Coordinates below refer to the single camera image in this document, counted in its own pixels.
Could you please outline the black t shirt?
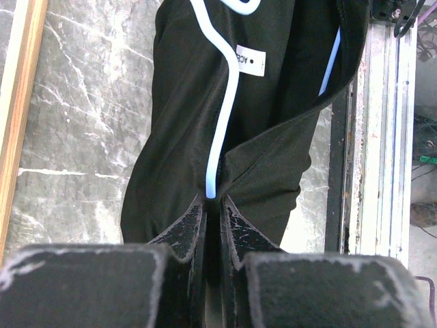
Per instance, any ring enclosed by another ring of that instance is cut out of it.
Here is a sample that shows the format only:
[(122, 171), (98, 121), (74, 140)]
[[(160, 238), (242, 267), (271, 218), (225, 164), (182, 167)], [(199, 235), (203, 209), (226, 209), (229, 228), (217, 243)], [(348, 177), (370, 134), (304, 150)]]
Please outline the black t shirt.
[[(217, 172), (217, 198), (273, 243), (283, 238), (310, 164), (318, 117), (358, 70), (368, 1), (262, 1), (248, 16), (206, 1), (232, 46), (260, 51), (264, 75), (242, 74)], [(227, 62), (202, 34), (188, 1), (156, 18), (151, 133), (121, 213), (125, 243), (147, 243), (205, 194), (208, 155), (227, 85)]]

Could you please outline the light blue wire hanger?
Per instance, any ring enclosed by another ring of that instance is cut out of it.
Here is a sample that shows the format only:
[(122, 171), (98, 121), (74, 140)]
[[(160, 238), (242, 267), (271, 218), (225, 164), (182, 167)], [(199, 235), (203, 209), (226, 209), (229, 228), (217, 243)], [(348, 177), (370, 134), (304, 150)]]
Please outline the light blue wire hanger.
[[(261, 1), (248, 1), (246, 3), (241, 1), (221, 1), (234, 12), (241, 15), (250, 15), (256, 11)], [(224, 37), (213, 27), (208, 11), (204, 1), (190, 1), (195, 17), (199, 24), (200, 30), (205, 38), (223, 55), (228, 65), (228, 79), (225, 89), (224, 99), (221, 109), (218, 113), (218, 120), (210, 147), (208, 163), (205, 175), (205, 192), (206, 197), (210, 200), (216, 198), (216, 175), (219, 165), (221, 150), (225, 140), (225, 134), (229, 123), (232, 107), (238, 89), (238, 82), (240, 78), (240, 69), (236, 54), (230, 44)], [(328, 87), (328, 82), (333, 71), (335, 60), (341, 44), (341, 28), (337, 29), (335, 41), (330, 52), (330, 57), (324, 72), (324, 77), (320, 86), (318, 96), (321, 96)]]

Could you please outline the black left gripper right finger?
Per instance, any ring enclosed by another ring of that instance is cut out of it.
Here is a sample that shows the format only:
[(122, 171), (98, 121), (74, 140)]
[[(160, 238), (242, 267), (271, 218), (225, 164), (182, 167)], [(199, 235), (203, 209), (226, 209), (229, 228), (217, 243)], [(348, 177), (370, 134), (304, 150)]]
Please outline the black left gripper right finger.
[(284, 251), (246, 220), (227, 195), (220, 207), (221, 300), (224, 327), (251, 327), (244, 257)]

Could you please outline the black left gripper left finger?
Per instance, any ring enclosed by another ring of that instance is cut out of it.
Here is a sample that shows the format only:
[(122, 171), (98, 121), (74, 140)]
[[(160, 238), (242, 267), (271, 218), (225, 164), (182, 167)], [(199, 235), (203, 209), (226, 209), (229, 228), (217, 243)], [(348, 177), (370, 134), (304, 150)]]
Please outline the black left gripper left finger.
[(165, 245), (156, 327), (205, 326), (206, 209), (197, 196), (186, 212), (151, 244)]

